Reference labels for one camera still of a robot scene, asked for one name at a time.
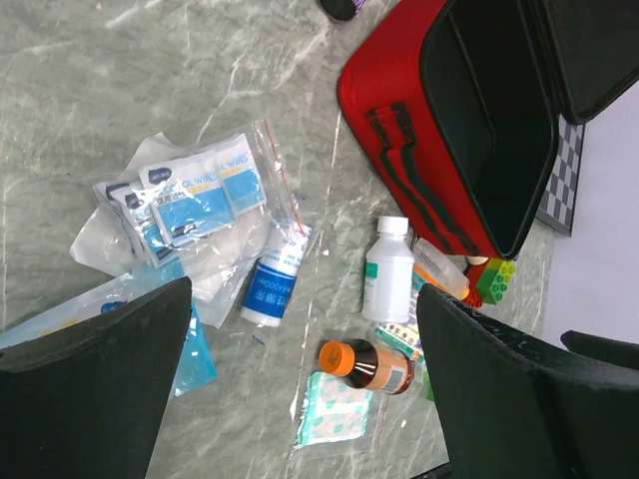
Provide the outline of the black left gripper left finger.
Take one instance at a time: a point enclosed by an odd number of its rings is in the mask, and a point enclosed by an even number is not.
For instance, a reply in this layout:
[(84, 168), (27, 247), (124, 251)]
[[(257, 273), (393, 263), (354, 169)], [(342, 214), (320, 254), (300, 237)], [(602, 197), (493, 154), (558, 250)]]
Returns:
[(180, 278), (2, 349), (2, 477), (145, 477), (191, 299), (190, 280)]

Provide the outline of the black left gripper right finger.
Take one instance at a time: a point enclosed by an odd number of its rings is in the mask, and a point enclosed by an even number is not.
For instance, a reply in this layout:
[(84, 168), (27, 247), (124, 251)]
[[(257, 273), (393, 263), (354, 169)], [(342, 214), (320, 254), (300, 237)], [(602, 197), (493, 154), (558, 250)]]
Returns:
[(634, 478), (638, 347), (549, 344), (432, 285), (416, 318), (447, 461), (432, 478)]

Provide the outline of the blue cotton swab pouch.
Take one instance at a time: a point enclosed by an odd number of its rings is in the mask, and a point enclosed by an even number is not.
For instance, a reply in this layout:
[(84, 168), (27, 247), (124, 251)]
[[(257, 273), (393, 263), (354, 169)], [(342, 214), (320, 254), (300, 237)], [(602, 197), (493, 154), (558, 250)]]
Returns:
[[(184, 275), (182, 264), (177, 259), (159, 268), (139, 266), (11, 327), (1, 334), (1, 346), (14, 346), (108, 313)], [(215, 381), (217, 377), (203, 326), (197, 310), (193, 308), (172, 395), (179, 397)]]

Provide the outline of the plaster box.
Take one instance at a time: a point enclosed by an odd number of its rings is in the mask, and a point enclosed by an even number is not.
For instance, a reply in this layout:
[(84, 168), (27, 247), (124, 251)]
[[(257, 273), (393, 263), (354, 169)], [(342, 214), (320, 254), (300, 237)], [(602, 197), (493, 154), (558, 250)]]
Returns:
[(469, 280), (452, 260), (425, 239), (418, 239), (413, 247), (414, 265), (411, 278), (411, 297), (408, 322), (382, 323), (374, 333), (416, 363), (424, 363), (416, 319), (418, 295), (425, 284), (432, 284), (456, 299), (466, 299), (470, 293)]

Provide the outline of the brown bottle orange cap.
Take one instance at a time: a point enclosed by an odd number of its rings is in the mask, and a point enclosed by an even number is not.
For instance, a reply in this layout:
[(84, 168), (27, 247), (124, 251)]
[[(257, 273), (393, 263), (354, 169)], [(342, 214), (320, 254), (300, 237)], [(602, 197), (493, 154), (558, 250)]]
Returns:
[(349, 387), (403, 393), (414, 378), (414, 365), (402, 352), (373, 344), (366, 339), (331, 340), (319, 350), (319, 368), (340, 377)]

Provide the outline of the white plastic medicine bottle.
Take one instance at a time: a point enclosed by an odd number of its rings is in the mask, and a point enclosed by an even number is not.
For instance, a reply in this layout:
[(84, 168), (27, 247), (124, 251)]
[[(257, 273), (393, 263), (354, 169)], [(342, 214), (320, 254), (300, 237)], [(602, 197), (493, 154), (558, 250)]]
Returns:
[(408, 322), (414, 256), (407, 233), (407, 218), (378, 219), (377, 240), (365, 256), (361, 314), (368, 320)]

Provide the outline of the blue white bandage roll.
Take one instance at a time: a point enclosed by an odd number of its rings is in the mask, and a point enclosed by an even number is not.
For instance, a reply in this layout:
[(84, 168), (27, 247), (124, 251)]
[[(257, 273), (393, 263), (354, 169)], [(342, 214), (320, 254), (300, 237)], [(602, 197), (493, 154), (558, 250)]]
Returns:
[(240, 309), (241, 318), (267, 327), (281, 324), (308, 242), (309, 235), (294, 232), (258, 260)]

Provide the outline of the bag of alcohol wipes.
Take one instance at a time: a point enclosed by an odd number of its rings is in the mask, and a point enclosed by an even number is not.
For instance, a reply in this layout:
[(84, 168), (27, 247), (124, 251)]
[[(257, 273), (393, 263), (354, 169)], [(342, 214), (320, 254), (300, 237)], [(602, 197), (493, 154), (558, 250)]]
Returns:
[(257, 260), (303, 246), (303, 223), (268, 120), (179, 147), (145, 139), (127, 168), (92, 183), (97, 206), (70, 255), (111, 276), (190, 278), (202, 323), (221, 326)]

